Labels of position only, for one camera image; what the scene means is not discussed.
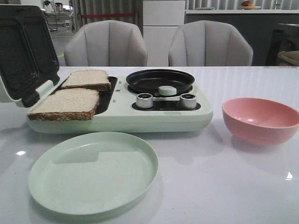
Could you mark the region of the white bread slice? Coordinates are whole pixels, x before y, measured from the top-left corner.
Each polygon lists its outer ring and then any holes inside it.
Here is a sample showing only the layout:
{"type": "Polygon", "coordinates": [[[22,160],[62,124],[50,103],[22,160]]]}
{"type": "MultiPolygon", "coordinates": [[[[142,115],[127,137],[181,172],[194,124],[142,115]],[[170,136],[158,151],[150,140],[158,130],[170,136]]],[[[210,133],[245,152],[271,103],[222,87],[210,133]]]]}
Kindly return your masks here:
{"type": "Polygon", "coordinates": [[[108,91],[111,89],[111,83],[108,74],[104,70],[78,70],[68,76],[61,88],[87,88],[108,91]]]}
{"type": "Polygon", "coordinates": [[[99,92],[85,88],[58,90],[27,113],[30,120],[90,120],[99,106],[99,92]]]}

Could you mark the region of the pink plastic bowl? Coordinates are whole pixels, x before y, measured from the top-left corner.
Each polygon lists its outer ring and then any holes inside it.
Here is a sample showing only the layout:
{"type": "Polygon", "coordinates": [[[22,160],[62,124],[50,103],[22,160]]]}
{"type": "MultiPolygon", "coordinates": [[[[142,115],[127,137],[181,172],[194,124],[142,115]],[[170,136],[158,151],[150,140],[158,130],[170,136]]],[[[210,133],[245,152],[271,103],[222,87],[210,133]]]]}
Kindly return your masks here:
{"type": "Polygon", "coordinates": [[[234,98],[222,105],[228,130],[258,146],[290,140],[299,129],[299,112],[285,104],[262,98],[234,98]]]}

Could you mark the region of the breakfast maker hinged lid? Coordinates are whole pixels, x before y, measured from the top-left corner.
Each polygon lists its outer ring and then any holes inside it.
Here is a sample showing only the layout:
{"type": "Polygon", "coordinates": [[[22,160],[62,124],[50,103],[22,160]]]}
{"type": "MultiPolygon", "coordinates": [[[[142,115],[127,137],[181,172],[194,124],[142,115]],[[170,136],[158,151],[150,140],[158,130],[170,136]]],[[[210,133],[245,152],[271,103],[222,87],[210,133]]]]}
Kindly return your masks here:
{"type": "Polygon", "coordinates": [[[59,61],[43,12],[33,5],[0,6],[0,101],[37,103],[60,80],[59,61]]]}

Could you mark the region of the mint green breakfast maker base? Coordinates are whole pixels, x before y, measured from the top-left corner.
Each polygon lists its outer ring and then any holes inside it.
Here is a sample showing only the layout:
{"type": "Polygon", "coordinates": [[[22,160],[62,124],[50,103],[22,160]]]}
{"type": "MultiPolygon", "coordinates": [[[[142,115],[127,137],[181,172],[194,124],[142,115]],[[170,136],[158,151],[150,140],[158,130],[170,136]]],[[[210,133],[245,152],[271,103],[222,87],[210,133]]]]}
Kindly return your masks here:
{"type": "Polygon", "coordinates": [[[100,105],[91,120],[38,121],[28,125],[42,133],[92,132],[188,132],[205,128],[213,117],[213,108],[196,84],[190,94],[195,95],[197,107],[192,110],[136,110],[136,94],[128,88],[125,76],[109,77],[112,89],[100,91],[100,105]]]}

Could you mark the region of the left silver control knob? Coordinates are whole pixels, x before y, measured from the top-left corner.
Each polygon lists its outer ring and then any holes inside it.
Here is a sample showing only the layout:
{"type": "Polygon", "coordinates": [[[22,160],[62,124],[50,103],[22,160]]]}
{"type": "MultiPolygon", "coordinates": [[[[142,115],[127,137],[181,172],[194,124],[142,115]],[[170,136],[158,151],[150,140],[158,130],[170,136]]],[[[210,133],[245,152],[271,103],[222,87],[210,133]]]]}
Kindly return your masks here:
{"type": "Polygon", "coordinates": [[[153,103],[153,95],[150,93],[140,93],[136,96],[136,107],[141,109],[149,109],[152,108],[153,103]]]}

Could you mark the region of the silver control knob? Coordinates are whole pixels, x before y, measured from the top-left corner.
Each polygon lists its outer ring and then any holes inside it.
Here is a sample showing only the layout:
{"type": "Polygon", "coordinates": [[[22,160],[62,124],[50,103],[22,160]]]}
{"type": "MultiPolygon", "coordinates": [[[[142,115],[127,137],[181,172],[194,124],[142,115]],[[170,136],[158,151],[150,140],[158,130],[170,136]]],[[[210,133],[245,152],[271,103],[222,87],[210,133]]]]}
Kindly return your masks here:
{"type": "Polygon", "coordinates": [[[197,106],[196,96],[193,94],[181,94],[179,98],[179,105],[184,109],[194,109],[197,106]]]}
{"type": "Polygon", "coordinates": [[[152,108],[153,103],[153,95],[150,93],[140,93],[136,96],[136,107],[141,109],[149,109],[152,108]]]}

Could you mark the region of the black round frying pan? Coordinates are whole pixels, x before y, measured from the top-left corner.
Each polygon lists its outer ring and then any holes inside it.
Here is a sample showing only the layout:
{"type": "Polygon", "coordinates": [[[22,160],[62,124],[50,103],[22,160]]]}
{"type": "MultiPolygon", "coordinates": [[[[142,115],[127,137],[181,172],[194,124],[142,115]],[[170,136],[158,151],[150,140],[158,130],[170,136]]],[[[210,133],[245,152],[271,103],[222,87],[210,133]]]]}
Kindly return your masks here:
{"type": "Polygon", "coordinates": [[[134,93],[150,93],[155,97],[179,96],[192,89],[195,78],[183,71],[149,69],[133,72],[126,77],[128,88],[134,93]],[[159,87],[170,86],[171,93],[161,93],[159,87]]]}

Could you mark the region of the right silver control knob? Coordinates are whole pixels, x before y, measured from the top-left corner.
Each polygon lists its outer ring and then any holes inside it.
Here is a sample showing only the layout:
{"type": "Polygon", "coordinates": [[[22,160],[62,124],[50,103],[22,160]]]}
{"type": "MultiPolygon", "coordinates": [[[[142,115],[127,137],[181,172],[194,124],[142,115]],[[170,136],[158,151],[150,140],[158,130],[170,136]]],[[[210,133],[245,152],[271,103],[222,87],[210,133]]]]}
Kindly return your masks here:
{"type": "Polygon", "coordinates": [[[179,98],[179,105],[184,109],[194,109],[197,106],[196,96],[193,94],[181,94],[179,98]]]}

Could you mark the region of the left grey upholstered chair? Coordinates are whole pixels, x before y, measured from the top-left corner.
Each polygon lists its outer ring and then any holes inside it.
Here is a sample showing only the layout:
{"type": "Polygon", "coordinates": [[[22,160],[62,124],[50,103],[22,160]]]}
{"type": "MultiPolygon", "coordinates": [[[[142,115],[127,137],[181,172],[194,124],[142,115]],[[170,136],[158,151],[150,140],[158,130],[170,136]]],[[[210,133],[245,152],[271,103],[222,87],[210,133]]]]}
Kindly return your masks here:
{"type": "Polygon", "coordinates": [[[147,65],[148,52],[138,26],[107,20],[82,26],[66,45],[66,66],[147,65]]]}

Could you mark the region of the right grey upholstered chair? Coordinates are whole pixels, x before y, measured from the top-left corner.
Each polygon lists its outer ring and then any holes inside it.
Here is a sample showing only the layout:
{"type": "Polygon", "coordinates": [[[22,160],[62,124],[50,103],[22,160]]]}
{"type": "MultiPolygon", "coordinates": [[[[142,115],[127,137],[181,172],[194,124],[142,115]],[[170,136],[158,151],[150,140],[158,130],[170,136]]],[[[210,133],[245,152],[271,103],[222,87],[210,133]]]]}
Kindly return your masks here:
{"type": "Polygon", "coordinates": [[[251,66],[253,49],[233,26],[195,21],[177,28],[168,53],[169,66],[251,66]]]}

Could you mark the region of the white cabinet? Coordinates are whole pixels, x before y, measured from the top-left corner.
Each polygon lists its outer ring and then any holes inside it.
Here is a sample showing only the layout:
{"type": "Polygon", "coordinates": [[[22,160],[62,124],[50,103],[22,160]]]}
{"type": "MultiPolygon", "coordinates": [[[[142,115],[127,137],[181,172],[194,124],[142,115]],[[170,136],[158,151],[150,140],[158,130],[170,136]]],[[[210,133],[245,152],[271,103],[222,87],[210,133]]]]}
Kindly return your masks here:
{"type": "Polygon", "coordinates": [[[184,0],[143,1],[143,38],[148,66],[168,66],[168,53],[177,28],[184,24],[184,0]]]}

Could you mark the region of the red barrier tape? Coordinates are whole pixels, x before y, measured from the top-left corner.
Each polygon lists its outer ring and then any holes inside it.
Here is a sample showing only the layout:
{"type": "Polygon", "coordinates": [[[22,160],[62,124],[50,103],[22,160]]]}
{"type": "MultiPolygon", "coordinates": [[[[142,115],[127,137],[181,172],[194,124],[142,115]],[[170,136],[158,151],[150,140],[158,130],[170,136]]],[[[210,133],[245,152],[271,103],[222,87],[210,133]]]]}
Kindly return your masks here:
{"type": "Polygon", "coordinates": [[[133,13],[124,13],[124,14],[81,14],[80,16],[81,16],[81,18],[85,18],[85,19],[134,17],[135,12],[133,12],[133,13]]]}

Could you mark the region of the grey counter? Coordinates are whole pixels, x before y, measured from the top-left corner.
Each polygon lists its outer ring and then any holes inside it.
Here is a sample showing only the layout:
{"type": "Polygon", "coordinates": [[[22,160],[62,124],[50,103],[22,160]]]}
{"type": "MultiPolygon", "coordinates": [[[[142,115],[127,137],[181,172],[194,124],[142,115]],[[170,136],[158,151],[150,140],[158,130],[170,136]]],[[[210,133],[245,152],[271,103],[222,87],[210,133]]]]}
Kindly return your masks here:
{"type": "Polygon", "coordinates": [[[278,23],[299,24],[298,10],[187,10],[185,22],[209,20],[235,26],[254,51],[254,66],[265,65],[272,31],[278,23]]]}

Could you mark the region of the fruit plate on counter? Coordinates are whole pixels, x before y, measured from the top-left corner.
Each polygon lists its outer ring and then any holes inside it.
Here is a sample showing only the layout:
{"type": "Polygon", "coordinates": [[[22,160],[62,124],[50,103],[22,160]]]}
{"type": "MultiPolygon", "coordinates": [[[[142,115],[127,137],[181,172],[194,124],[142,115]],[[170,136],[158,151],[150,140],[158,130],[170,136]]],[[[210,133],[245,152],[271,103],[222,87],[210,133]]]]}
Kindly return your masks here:
{"type": "Polygon", "coordinates": [[[250,0],[244,0],[241,3],[240,8],[244,10],[256,10],[261,9],[261,6],[256,6],[255,4],[251,3],[250,0]]]}

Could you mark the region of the beige cushion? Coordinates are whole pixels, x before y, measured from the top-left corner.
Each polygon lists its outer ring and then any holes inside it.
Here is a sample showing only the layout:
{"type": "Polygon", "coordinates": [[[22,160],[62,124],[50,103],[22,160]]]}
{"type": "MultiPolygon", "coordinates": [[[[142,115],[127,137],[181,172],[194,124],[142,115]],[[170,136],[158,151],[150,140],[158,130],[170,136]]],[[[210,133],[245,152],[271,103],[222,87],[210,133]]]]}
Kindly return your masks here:
{"type": "Polygon", "coordinates": [[[278,58],[283,59],[286,63],[291,66],[299,66],[299,51],[280,51],[278,58]]]}

